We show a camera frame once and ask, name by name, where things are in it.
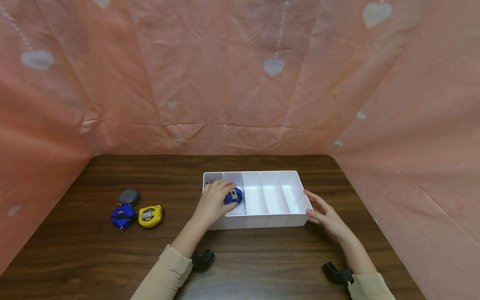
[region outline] hand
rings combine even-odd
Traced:
[[[314,209],[307,209],[307,214],[310,217],[309,222],[321,225],[325,228],[327,234],[338,243],[355,239],[353,232],[338,216],[333,207],[328,205],[320,196],[307,190],[304,190],[304,192]]]
[[[192,220],[200,226],[209,228],[226,213],[237,206],[236,202],[225,205],[223,200],[226,195],[237,185],[231,181],[215,180],[207,184],[204,193],[198,202],[197,209],[192,216]]]

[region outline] left hand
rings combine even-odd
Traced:
[[[215,180],[213,183],[207,184],[204,193],[198,202],[197,209],[192,216],[199,226],[209,228],[226,213],[237,206],[236,202],[228,205],[223,203],[226,195],[237,185],[231,181]]]

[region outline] black clamp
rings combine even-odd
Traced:
[[[194,252],[192,255],[193,267],[196,271],[206,270],[213,261],[215,254],[212,250],[207,249],[205,252],[200,255],[198,252]]]
[[[335,284],[347,284],[353,283],[352,270],[347,268],[343,270],[337,270],[332,262],[327,262],[322,266],[327,279]]]

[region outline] pink fabric backdrop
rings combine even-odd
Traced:
[[[0,271],[93,155],[329,154],[428,299],[476,299],[478,1],[0,10]]]

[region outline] finger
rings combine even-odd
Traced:
[[[205,186],[204,186],[204,194],[205,194],[206,192],[208,192],[211,188],[212,188],[212,183],[209,183],[209,184],[205,185]]]
[[[231,212],[235,207],[237,207],[238,203],[232,202],[230,204],[227,204],[223,207],[223,214],[226,214],[228,212]]]
[[[219,183],[221,183],[223,180],[221,179],[218,179],[218,180],[215,180],[213,183],[211,183],[210,185],[212,186],[212,188],[216,187],[217,185],[219,185]]]
[[[308,221],[309,221],[310,223],[314,223],[314,224],[320,225],[320,222],[319,222],[317,219],[314,219],[314,218],[312,218],[312,217],[308,218]]]
[[[231,190],[234,190],[236,187],[237,187],[236,184],[233,184],[233,183],[229,184],[226,187],[224,187],[223,189],[221,189],[220,193],[223,195],[223,197],[225,197]]]
[[[306,213],[309,217],[318,220],[319,224],[325,224],[327,221],[327,217],[325,215],[322,215],[321,213],[316,212],[314,210],[307,209]]]
[[[332,207],[330,205],[328,205],[327,202],[325,202],[324,199],[322,199],[319,195],[315,195],[314,193],[310,192],[310,191],[307,191],[307,190],[303,190],[305,192],[305,195],[307,195],[307,197],[310,199],[314,199],[315,202],[317,202],[317,204],[322,208],[322,210],[327,213],[329,210],[332,209]]]
[[[224,187],[226,187],[227,185],[230,185],[230,184],[233,184],[233,182],[229,181],[229,180],[222,180],[221,182],[219,182],[217,185],[216,185],[216,188],[221,190],[223,189]]]
[[[317,212],[321,212],[322,214],[326,215],[326,212],[322,209],[320,204],[318,204],[315,199],[308,198],[308,200],[310,201],[310,204],[312,205],[314,210],[316,210]]]

